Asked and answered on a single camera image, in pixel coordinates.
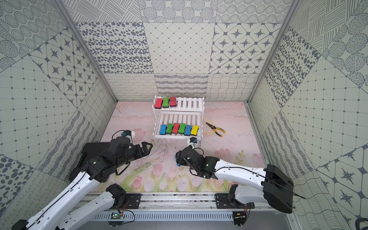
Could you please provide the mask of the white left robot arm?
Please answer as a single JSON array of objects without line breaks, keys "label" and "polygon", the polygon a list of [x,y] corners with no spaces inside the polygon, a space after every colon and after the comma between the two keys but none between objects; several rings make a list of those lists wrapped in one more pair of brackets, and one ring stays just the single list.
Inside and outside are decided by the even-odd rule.
[{"label": "white left robot arm", "polygon": [[75,179],[48,205],[29,219],[18,220],[13,230],[74,230],[98,213],[109,208],[127,207],[131,202],[118,184],[110,185],[105,192],[83,207],[72,209],[90,191],[104,183],[110,175],[119,175],[117,169],[129,166],[132,161],[150,154],[153,144],[134,145],[133,136],[117,137],[110,142],[88,143],[87,153],[92,155]]}]

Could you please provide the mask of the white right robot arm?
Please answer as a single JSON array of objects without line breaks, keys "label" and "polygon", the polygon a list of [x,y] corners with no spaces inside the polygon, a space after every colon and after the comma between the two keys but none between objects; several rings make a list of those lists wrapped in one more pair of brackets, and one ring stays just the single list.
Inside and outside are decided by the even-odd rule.
[{"label": "white right robot arm", "polygon": [[195,176],[236,182],[238,186],[233,186],[230,198],[241,204],[267,202],[280,212],[292,213],[294,184],[275,165],[268,164],[266,168],[235,165],[217,157],[205,157],[191,146],[177,152],[175,160],[178,166],[195,170]]}]

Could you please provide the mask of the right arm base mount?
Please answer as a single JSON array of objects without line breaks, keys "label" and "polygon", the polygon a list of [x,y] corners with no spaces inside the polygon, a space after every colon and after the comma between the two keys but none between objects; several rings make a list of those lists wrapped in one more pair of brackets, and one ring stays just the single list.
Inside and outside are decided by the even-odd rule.
[{"label": "right arm base mount", "polygon": [[243,204],[235,199],[235,195],[231,195],[229,193],[216,193],[214,197],[217,209],[243,209],[245,207],[248,209],[255,208],[255,204],[253,202]]}]

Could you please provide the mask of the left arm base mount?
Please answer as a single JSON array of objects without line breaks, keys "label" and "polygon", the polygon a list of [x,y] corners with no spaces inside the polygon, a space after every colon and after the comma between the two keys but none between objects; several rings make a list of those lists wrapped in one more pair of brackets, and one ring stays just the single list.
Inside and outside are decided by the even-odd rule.
[{"label": "left arm base mount", "polygon": [[142,194],[128,193],[115,199],[115,206],[119,209],[138,209]]}]

